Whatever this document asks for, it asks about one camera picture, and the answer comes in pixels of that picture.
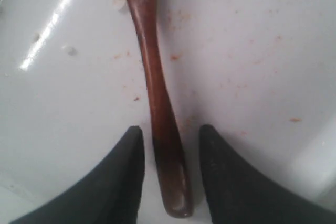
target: white ceramic surface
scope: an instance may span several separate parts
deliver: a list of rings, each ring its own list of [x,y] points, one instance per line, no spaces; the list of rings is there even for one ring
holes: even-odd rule
[[[163,209],[124,0],[0,6],[0,223],[82,178],[130,125],[146,144],[139,223],[211,222],[197,164],[204,123],[270,178],[336,210],[335,0],[159,0],[162,64],[197,202],[187,220]]]

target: sink basin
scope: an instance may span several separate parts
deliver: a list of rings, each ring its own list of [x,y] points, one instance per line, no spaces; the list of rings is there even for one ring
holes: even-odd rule
[[[186,220],[163,208],[125,0],[0,8],[0,223],[75,184],[130,125],[145,139],[139,223],[211,223],[197,150],[205,123],[266,176],[336,211],[334,0],[159,0],[162,65],[196,201]]]

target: wooden spoon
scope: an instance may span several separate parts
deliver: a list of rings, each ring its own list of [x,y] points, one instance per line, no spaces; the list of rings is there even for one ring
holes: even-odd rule
[[[166,211],[177,218],[193,213],[190,180],[176,120],[164,82],[158,36],[157,0],[127,0],[140,44],[151,111],[153,145]]]

